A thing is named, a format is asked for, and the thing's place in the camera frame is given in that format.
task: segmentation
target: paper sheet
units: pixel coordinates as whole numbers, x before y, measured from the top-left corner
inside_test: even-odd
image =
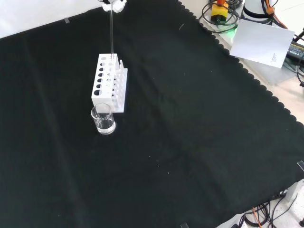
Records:
[[[241,20],[230,54],[281,68],[294,34],[287,29]]]

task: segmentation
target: wire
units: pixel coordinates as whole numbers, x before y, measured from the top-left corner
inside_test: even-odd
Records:
[[[304,54],[302,55],[302,58],[299,59],[298,65],[296,66],[296,76],[298,77],[299,81],[300,81],[300,86],[304,87],[304,82],[301,81],[299,75],[301,75],[302,77],[304,77],[304,75],[302,75],[301,73],[299,73],[299,69],[300,69],[300,64],[303,61],[304,58]]]
[[[275,210],[276,210],[276,207],[279,205],[279,203],[283,200],[284,198],[281,198],[275,205],[274,207],[274,210],[272,211],[272,218],[271,218],[271,221],[272,221],[272,224],[274,223],[274,214],[275,214]]]
[[[206,22],[208,22],[209,24],[212,24],[212,25],[216,25],[217,27],[219,25],[231,26],[231,27],[228,28],[228,29],[225,29],[225,30],[221,30],[221,31],[213,31],[213,30],[209,30],[209,29],[205,28],[206,30],[208,30],[212,33],[225,33],[225,32],[229,32],[231,30],[234,30],[238,27],[237,22],[240,20],[240,16],[236,12],[236,9],[243,3],[243,0],[227,0],[226,3],[228,4],[228,7],[226,7],[224,5],[217,4],[217,3],[213,2],[212,0],[209,0],[209,2],[203,7],[203,9],[201,11],[201,16],[199,17],[199,21],[200,21],[200,19],[204,18],[204,20]],[[224,22],[213,22],[213,21],[208,20],[205,17],[205,14],[208,12],[208,10],[210,10],[213,7],[213,5],[217,5],[217,6],[226,8],[228,10],[228,13],[231,16]]]
[[[278,3],[278,1],[279,1],[279,0],[276,0],[276,2],[272,5],[272,7],[274,7],[274,6]]]
[[[277,216],[276,218],[274,218],[273,221],[276,220],[277,218],[281,217],[282,215],[284,215],[291,208],[291,206],[293,205],[293,203],[295,202],[295,200],[296,200],[297,197],[298,197],[298,194],[296,195],[294,201],[290,204],[289,208],[285,212],[283,212],[282,214],[280,214],[279,216]]]
[[[294,34],[294,36],[297,37],[297,38],[299,38],[299,39],[301,39],[301,40],[304,40],[302,37],[300,37],[300,36],[298,36],[296,34]]]
[[[257,219],[257,215],[256,215],[256,212],[255,212],[255,208],[252,208],[252,211],[253,211],[254,216],[256,217],[258,226],[259,226],[260,228],[262,228],[262,227],[261,227],[261,224],[260,224],[260,221]]]

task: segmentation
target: cable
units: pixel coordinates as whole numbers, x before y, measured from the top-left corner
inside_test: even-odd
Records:
[[[241,228],[243,223],[245,221],[245,214],[241,217],[241,219],[239,220],[239,223],[238,223],[238,228]]]
[[[297,37],[297,38],[299,38],[299,39],[301,39],[301,40],[304,40],[302,37],[300,37],[300,36],[298,36],[296,34],[294,34],[294,36]]]
[[[260,227],[260,226],[263,226],[263,225],[265,225],[266,223],[269,223],[268,224],[268,227],[270,227],[271,226],[271,228],[276,228],[276,226],[274,225],[274,223],[273,223],[273,217],[274,217],[274,214],[272,213],[271,214],[271,204],[270,204],[270,201],[273,201],[273,200],[276,200],[276,199],[280,199],[280,201],[283,199],[283,198],[285,198],[285,196],[286,196],[286,193],[279,193],[279,194],[276,194],[276,195],[274,195],[271,199],[269,199],[268,200],[268,202],[266,202],[266,203],[262,203],[262,204],[260,204],[260,205],[258,205],[257,207],[256,207],[256,210],[255,210],[255,208],[253,208],[254,209],[254,211],[255,212],[257,212],[258,214],[258,217],[256,217],[256,214],[254,215],[255,217],[256,217],[256,220],[257,220],[257,222],[258,223],[255,223],[255,222],[252,222],[252,221],[250,221],[247,217],[246,217],[246,215],[248,215],[248,214],[254,214],[254,212],[252,211],[252,212],[247,212],[247,213],[245,213],[244,215],[244,221],[248,224],[248,225],[250,225],[250,226],[252,226],[252,227]],[[263,218],[263,221],[260,221],[260,218],[259,218],[259,211],[261,211],[262,213],[263,213],[263,215],[264,215],[264,218]]]
[[[298,65],[296,66],[296,76],[298,77],[298,80],[300,81],[300,86],[304,87],[304,82],[301,81],[299,75],[301,75],[302,77],[304,77],[304,75],[302,75],[301,73],[299,73],[299,69],[300,69],[300,64],[303,61],[304,58],[304,54],[302,55],[302,58],[299,59]]]
[[[260,222],[260,225],[262,226],[262,225],[264,225],[264,224],[267,223],[267,218],[268,218],[270,215],[269,215],[268,210],[267,210],[267,205],[261,204],[260,206],[262,206],[262,208],[261,208],[261,209],[258,209],[258,208],[257,208],[256,211],[259,211],[259,210],[262,211],[262,212],[263,212],[263,210],[265,211],[265,213],[263,212],[263,214],[265,215],[265,218],[264,218],[264,220],[263,220],[262,222]],[[254,222],[250,221],[250,220],[246,217],[246,215],[248,215],[248,214],[253,214],[253,212],[247,212],[247,213],[245,213],[245,222],[246,222],[248,225],[252,226],[252,227],[259,227],[259,224],[258,224],[258,223],[254,223]]]
[[[284,198],[281,198],[275,205],[274,207],[274,210],[272,211],[272,217],[271,217],[271,221],[272,221],[272,224],[274,223],[274,214],[275,214],[275,210],[276,210],[276,207],[279,205],[279,203],[283,200]]]
[[[280,214],[279,216],[277,216],[276,218],[274,218],[273,221],[276,220],[277,218],[281,217],[282,215],[284,215],[291,208],[291,206],[293,205],[293,203],[295,202],[295,200],[296,200],[297,197],[298,197],[298,194],[296,195],[294,201],[290,204],[289,208],[285,212],[283,212],[282,214]]]
[[[278,3],[278,1],[279,1],[279,0],[276,0],[276,2],[272,5],[272,7],[274,7],[274,6]]]
[[[253,211],[254,216],[256,217],[258,226],[259,226],[260,228],[262,228],[262,227],[261,227],[261,224],[260,224],[260,221],[257,219],[257,215],[256,215],[256,212],[255,212],[255,208],[252,208],[252,211]]]
[[[209,2],[203,7],[203,9],[201,11],[201,16],[199,17],[199,21],[201,18],[204,18],[204,20],[206,22],[208,22],[209,24],[216,25],[216,26],[222,25],[222,26],[231,26],[231,27],[228,29],[222,30],[222,31],[212,31],[212,30],[205,28],[206,30],[208,30],[212,33],[224,33],[224,32],[229,32],[231,30],[234,30],[238,27],[237,22],[240,20],[240,16],[236,12],[236,9],[243,3],[243,0],[227,0],[226,3],[228,4],[228,7],[217,4],[217,3],[213,2],[212,0],[209,0]],[[213,22],[213,21],[208,20],[205,17],[205,14],[208,10],[210,10],[212,8],[213,5],[217,5],[217,6],[226,8],[228,10],[228,13],[231,14],[231,16],[225,22]]]

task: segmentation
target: power cable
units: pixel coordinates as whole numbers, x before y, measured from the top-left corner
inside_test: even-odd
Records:
[[[209,0],[209,2],[203,7],[203,9],[201,11],[201,16],[199,17],[199,21],[200,21],[201,18],[204,18],[204,20],[206,22],[208,22],[209,24],[212,24],[212,25],[216,25],[217,27],[219,25],[221,25],[221,26],[231,26],[231,27],[228,28],[228,29],[225,29],[225,30],[221,30],[221,31],[212,31],[212,30],[209,30],[209,29],[205,28],[206,30],[208,30],[212,33],[225,33],[225,32],[229,32],[231,30],[234,30],[238,27],[237,22],[240,20],[240,16],[236,12],[236,9],[243,3],[243,0],[227,0],[226,3],[228,4],[228,7],[226,7],[224,5],[217,4],[216,2],[213,2],[212,0]],[[225,22],[213,22],[213,21],[208,20],[205,15],[208,12],[208,10],[210,10],[212,8],[213,5],[217,5],[217,6],[226,8],[228,10],[228,13],[231,16]]]

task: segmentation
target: black cloth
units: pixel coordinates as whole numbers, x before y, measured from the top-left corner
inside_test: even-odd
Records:
[[[103,136],[107,13],[0,41],[0,227],[214,228],[303,177],[303,125],[176,0],[130,0],[114,48],[126,106]]]

